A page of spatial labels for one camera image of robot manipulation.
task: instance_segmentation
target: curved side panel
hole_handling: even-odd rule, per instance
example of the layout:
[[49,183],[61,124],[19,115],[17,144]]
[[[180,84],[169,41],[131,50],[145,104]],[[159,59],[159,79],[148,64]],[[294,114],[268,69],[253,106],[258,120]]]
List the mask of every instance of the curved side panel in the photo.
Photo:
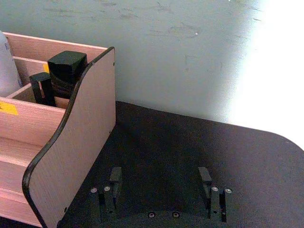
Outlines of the curved side panel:
[[53,137],[27,167],[22,189],[43,227],[56,227],[115,125],[113,47],[86,68]]

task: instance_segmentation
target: black edge trim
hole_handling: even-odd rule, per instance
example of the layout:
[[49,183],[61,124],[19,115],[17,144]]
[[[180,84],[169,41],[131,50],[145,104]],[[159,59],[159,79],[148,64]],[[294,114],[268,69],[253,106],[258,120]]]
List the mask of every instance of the black edge trim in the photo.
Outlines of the black edge trim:
[[41,149],[41,151],[30,162],[30,164],[28,165],[28,167],[26,168],[26,170],[24,172],[24,175],[23,175],[23,178],[22,178],[22,191],[23,191],[23,194],[24,194],[25,198],[27,199],[30,207],[34,211],[34,213],[37,216],[39,222],[41,223],[42,227],[47,227],[47,225],[45,224],[42,216],[40,215],[38,209],[36,208],[36,205],[35,205],[34,201],[32,200],[32,198],[30,196],[30,192],[29,192],[29,181],[30,181],[32,172],[34,171],[34,168],[36,167],[38,162],[48,152],[48,150],[51,148],[51,146],[54,144],[54,142],[57,140],[57,138],[61,134],[62,130],[64,129],[64,127],[67,123],[67,120],[70,116],[70,113],[73,109],[73,105],[74,105],[75,99],[77,97],[77,93],[78,93],[78,90],[79,90],[80,85],[82,83],[82,80],[86,76],[88,70],[91,68],[91,66],[93,66],[97,61],[99,61],[102,57],[104,57],[106,54],[108,54],[113,49],[115,50],[114,47],[109,47],[107,50],[105,50],[103,53],[101,53],[99,56],[97,56],[95,59],[93,59],[87,65],[87,67],[85,68],[84,72],[82,73],[79,81],[75,85],[74,91],[71,95],[70,101],[69,101],[68,106],[66,108],[66,112],[65,112],[65,114],[64,114],[64,116],[63,116],[63,118],[62,118],[62,120],[59,124],[59,127],[56,129],[55,133],[53,134],[51,139],[47,142],[47,144]]

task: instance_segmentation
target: yellow tape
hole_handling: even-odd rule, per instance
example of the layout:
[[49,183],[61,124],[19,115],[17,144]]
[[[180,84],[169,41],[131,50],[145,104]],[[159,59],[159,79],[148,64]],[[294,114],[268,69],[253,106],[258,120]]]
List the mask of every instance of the yellow tape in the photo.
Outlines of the yellow tape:
[[18,115],[17,108],[15,105],[1,101],[0,101],[0,112],[12,114],[12,115]]
[[49,68],[48,68],[48,65],[46,63],[43,64],[43,69],[44,69],[44,72],[49,73]]

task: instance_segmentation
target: wooden desk organizer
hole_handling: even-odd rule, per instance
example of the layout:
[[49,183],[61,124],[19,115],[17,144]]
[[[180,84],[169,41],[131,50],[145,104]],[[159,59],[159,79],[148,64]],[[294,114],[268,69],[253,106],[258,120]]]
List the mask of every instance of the wooden desk organizer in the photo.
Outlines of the wooden desk organizer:
[[[4,34],[25,86],[0,97],[0,216],[54,228],[114,128],[114,48]],[[64,50],[87,68],[69,101],[36,104],[29,76]]]

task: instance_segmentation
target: metal screw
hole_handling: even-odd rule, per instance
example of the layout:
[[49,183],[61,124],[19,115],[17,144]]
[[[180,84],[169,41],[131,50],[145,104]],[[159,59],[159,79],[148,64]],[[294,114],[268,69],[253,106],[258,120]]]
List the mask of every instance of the metal screw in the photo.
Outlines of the metal screw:
[[214,190],[214,191],[218,191],[219,190],[216,186],[213,186],[211,189]]
[[175,211],[172,213],[172,216],[173,216],[173,218],[179,218],[180,214],[177,211]]
[[232,193],[232,190],[229,189],[229,188],[226,188],[226,189],[225,189],[225,192],[230,194],[230,193]]
[[110,186],[106,186],[105,188],[104,188],[104,191],[109,191],[111,188],[110,188]]
[[91,189],[91,193],[96,193],[97,192],[97,188],[92,188]]
[[155,217],[155,213],[154,212],[149,212],[148,217],[149,218],[154,218]]

